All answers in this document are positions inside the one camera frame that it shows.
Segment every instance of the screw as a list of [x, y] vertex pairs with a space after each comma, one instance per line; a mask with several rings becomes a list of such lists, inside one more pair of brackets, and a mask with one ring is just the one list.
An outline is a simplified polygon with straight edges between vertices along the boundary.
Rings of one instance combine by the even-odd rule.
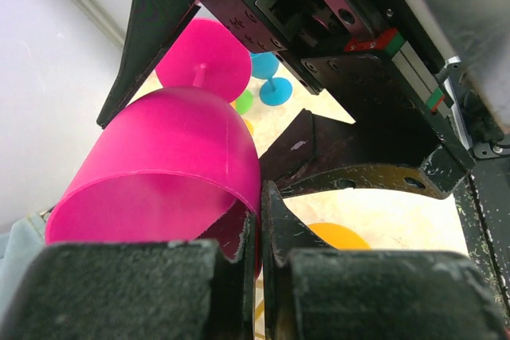
[[275, 39], [275, 38], [272, 38], [272, 37], [271, 37], [271, 42], [272, 42], [272, 43], [273, 43], [276, 47], [281, 48], [281, 44], [280, 44], [280, 42], [279, 42], [277, 39]]
[[329, 68], [333, 69], [334, 71], [339, 70], [339, 66], [333, 60], [328, 61], [328, 65]]
[[313, 66], [313, 64], [308, 63], [307, 61], [304, 62], [304, 66], [308, 68], [310, 72], [317, 73], [317, 68]]
[[234, 21], [239, 25], [241, 28], [245, 28], [245, 25], [242, 24], [242, 21], [238, 20], [237, 18], [234, 18]]
[[245, 11], [245, 14], [246, 16], [248, 17], [249, 20], [253, 21], [254, 23], [257, 22], [257, 19], [253, 16], [253, 14], [249, 11]]

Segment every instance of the yellow object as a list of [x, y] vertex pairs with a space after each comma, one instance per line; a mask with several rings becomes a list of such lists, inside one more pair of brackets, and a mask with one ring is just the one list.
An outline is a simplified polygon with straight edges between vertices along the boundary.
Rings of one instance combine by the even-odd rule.
[[339, 250], [370, 250], [368, 243], [354, 231], [334, 223], [312, 223], [308, 227], [322, 240]]
[[255, 320], [260, 318], [262, 314], [264, 313], [264, 300], [262, 300], [259, 305], [255, 308]]
[[246, 126], [248, 127], [249, 133], [251, 135], [253, 135], [253, 125], [252, 125], [252, 123], [250, 121], [248, 121], [247, 119], [242, 119], [242, 120], [245, 122]]

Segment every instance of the black machine frame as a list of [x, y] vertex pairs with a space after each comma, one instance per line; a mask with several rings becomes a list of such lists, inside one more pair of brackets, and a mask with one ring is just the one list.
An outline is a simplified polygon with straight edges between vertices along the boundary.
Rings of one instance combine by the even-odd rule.
[[[473, 90], [477, 79], [461, 61], [441, 56], [405, 0], [133, 0], [119, 74], [98, 124], [106, 127], [128, 104], [199, 3], [251, 52], [274, 52], [310, 93], [331, 93], [355, 124], [306, 110], [294, 119], [261, 157], [261, 231], [253, 217], [240, 220], [227, 213], [202, 235], [217, 240], [217, 247], [206, 240], [203, 247], [191, 242], [176, 245], [177, 250], [153, 249], [156, 259], [177, 261], [185, 252], [203, 264], [210, 275], [187, 273], [187, 288], [201, 288], [209, 305], [173, 322], [182, 326], [177, 332], [152, 326], [148, 319], [150, 338], [253, 338], [256, 256], [264, 261], [269, 338], [506, 338], [510, 145]], [[306, 145], [288, 150], [299, 141]], [[307, 230], [281, 199], [350, 187], [435, 198], [454, 193], [477, 267], [445, 253], [337, 252]], [[243, 232], [238, 241], [228, 237], [229, 227]], [[290, 234], [296, 232], [304, 235], [297, 240]], [[125, 246], [122, 250], [112, 251], [118, 256], [129, 252]], [[63, 251], [107, 267], [103, 250], [71, 246]], [[25, 281], [29, 296], [22, 294], [11, 307], [2, 338], [31, 338], [41, 330], [41, 321], [59, 315], [40, 315], [27, 302], [44, 305], [41, 288], [59, 288], [41, 275], [49, 264], [58, 268], [61, 261], [61, 253], [49, 250], [45, 262], [33, 266]], [[132, 258], [126, 262], [136, 273]], [[177, 293], [157, 278], [151, 280], [160, 293]], [[229, 304], [220, 298], [224, 294]], [[78, 312], [73, 299], [61, 305]], [[112, 304], [115, 310], [123, 301]], [[112, 323], [106, 316], [99, 321], [88, 317], [94, 328], [89, 333], [112, 335], [102, 332]], [[194, 327], [194, 322], [203, 326]], [[51, 327], [55, 333], [80, 338], [81, 327], [62, 317], [57, 324], [61, 326]], [[129, 334], [122, 327], [130, 325], [128, 320], [114, 323], [117, 334]], [[68, 332], [59, 332], [63, 327]]]

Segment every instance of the floor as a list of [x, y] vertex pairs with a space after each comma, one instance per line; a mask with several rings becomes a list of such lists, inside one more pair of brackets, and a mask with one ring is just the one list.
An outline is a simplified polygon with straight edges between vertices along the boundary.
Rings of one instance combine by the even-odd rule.
[[[263, 154], [273, 140], [290, 124], [301, 109], [354, 123], [352, 118], [326, 92], [310, 95], [282, 65], [277, 76], [290, 79], [293, 94], [279, 107], [265, 106], [257, 97], [263, 81], [253, 79], [248, 89], [255, 95], [252, 108], [243, 115], [253, 125], [257, 152]], [[137, 97], [160, 88], [153, 73]], [[447, 250], [468, 254], [455, 201], [388, 190], [340, 190], [285, 200], [287, 206], [307, 225], [328, 223], [337, 233], [338, 248], [385, 248]], [[354, 237], [354, 245], [346, 242]], [[256, 338], [264, 338], [263, 290], [257, 281]]]

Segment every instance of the metal plate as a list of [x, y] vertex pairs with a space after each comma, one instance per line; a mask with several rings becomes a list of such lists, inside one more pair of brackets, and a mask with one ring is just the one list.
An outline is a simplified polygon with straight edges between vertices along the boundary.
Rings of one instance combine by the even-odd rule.
[[506, 279], [501, 275], [494, 246], [488, 240], [488, 222], [481, 214], [478, 202], [474, 197], [476, 193], [477, 189], [475, 186], [473, 187], [473, 180], [466, 177], [453, 192], [455, 205], [459, 213], [469, 258], [475, 262], [485, 283], [490, 287], [494, 303], [499, 307], [505, 326], [508, 327], [510, 326], [510, 316], [508, 315], [510, 311], [508, 298], [505, 294], [507, 291]]
[[389, 134], [436, 135], [469, 170], [473, 159], [440, 114], [433, 114], [386, 54], [365, 52], [304, 60], [314, 77], [338, 100], [356, 123]]
[[411, 44], [431, 73], [445, 66], [445, 58], [455, 56], [434, 19], [419, 0], [371, 0], [390, 27], [397, 28]]
[[475, 79], [500, 126], [510, 132], [508, 0], [425, 0]]
[[434, 135], [380, 131], [303, 110], [261, 156], [282, 197], [349, 187], [445, 198], [463, 169]]
[[258, 10], [256, 0], [202, 0], [202, 4], [252, 53], [286, 49], [288, 38]]

